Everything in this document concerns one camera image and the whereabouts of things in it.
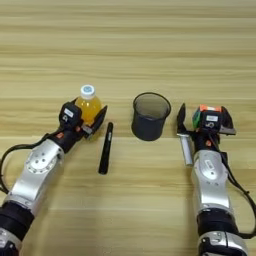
robotic arm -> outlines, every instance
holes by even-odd
[[[33,148],[20,177],[9,191],[0,208],[0,255],[18,256],[22,241],[35,219],[45,191],[64,156],[83,137],[91,137],[101,126],[107,111],[105,106],[92,126],[83,126],[81,109],[74,101],[63,105],[59,129],[45,135]],[[4,191],[8,189],[3,183]]]
[[[232,181],[233,175],[227,164],[227,154],[218,147],[220,134],[236,134],[232,118],[224,107],[201,105],[193,117],[194,131],[186,129],[184,120],[185,104],[179,111],[177,124],[185,163],[193,165],[194,209],[199,234],[198,255],[248,256],[244,237],[238,231],[226,190],[226,182],[228,179]],[[194,142],[194,157],[190,138]]]

bottle cap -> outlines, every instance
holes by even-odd
[[[95,89],[92,85],[86,84],[81,87],[81,97],[90,100],[95,96]]]

plastic bottle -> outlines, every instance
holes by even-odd
[[[75,105],[81,108],[84,124],[89,126],[94,123],[94,118],[101,110],[101,102],[95,96],[95,89],[92,85],[81,87],[81,96],[77,98]]]

black cable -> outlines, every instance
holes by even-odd
[[[222,162],[225,165],[226,169],[228,170],[228,179],[230,181],[230,183],[235,186],[236,188],[238,188],[243,195],[245,196],[245,198],[248,200],[248,203],[250,204],[253,214],[254,214],[254,219],[255,219],[255,224],[254,224],[254,229],[251,233],[239,233],[239,235],[243,238],[243,239],[251,239],[253,237],[256,236],[256,204],[254,202],[254,200],[252,199],[252,197],[250,196],[250,192],[245,190],[240,184],[239,182],[236,180],[234,174],[231,171],[231,168],[228,165],[227,159],[225,157],[225,154],[223,154],[220,150],[218,145],[216,145],[216,143],[214,142],[212,136],[209,134],[209,138],[213,144],[213,146],[215,147],[215,149],[218,151],[218,153],[220,153],[221,158],[222,158]]]
[[[55,136],[58,133],[60,133],[61,131],[62,131],[62,129],[58,129],[57,131],[55,131],[53,133],[50,133],[50,134],[47,133],[36,143],[33,143],[33,144],[18,144],[18,145],[12,146],[9,149],[7,149],[5,151],[5,153],[3,154],[1,160],[0,160],[0,185],[1,185],[0,191],[4,192],[5,194],[9,193],[9,189],[7,188],[7,186],[6,186],[5,182],[4,182],[4,179],[3,179],[4,174],[2,172],[2,169],[3,169],[3,165],[4,165],[4,160],[6,159],[6,157],[11,152],[16,151],[16,150],[21,150],[21,149],[33,149],[33,148],[39,146],[43,141],[45,141],[49,137]]]

white label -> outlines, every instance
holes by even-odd
[[[206,121],[210,122],[218,122],[219,117],[218,116],[207,116]]]
[[[204,162],[210,170],[214,170],[214,165],[211,160],[205,160]]]
[[[71,111],[70,111],[69,109],[67,109],[67,108],[65,108],[64,113],[65,113],[66,115],[68,115],[69,117],[71,117],[71,118],[74,116],[74,113],[71,112]]]

